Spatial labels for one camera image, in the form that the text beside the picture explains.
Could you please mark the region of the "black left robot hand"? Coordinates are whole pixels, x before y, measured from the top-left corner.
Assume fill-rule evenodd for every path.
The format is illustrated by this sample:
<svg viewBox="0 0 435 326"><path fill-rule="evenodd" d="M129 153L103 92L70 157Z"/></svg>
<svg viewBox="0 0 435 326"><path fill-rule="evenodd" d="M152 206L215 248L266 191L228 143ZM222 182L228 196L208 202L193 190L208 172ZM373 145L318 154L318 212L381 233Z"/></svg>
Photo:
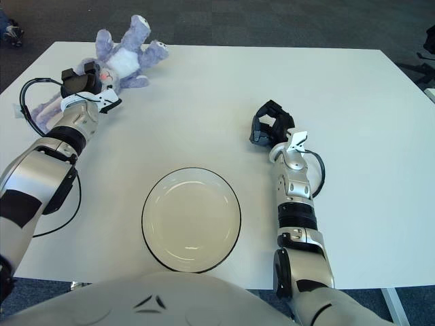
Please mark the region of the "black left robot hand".
<svg viewBox="0 0 435 326"><path fill-rule="evenodd" d="M100 72L101 67L95 61L87 62L81 75L73 69L62 71L60 110L64 112L72 104L86 101L95 104L99 113L107 114L120 105L122 100L116 94L113 84L103 87Z"/></svg>

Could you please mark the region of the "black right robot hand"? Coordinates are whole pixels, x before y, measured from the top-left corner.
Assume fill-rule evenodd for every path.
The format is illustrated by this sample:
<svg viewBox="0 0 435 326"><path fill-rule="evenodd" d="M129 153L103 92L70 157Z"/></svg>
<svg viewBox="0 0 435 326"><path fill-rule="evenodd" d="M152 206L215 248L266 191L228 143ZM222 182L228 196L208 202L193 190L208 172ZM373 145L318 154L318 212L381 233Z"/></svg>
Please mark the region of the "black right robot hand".
<svg viewBox="0 0 435 326"><path fill-rule="evenodd" d="M266 115L275 120L272 126L260 121L260 118ZM261 147L274 147L286 142L287 130L294 127L293 117L284 111L281 105L269 100L253 116L249 140Z"/></svg>

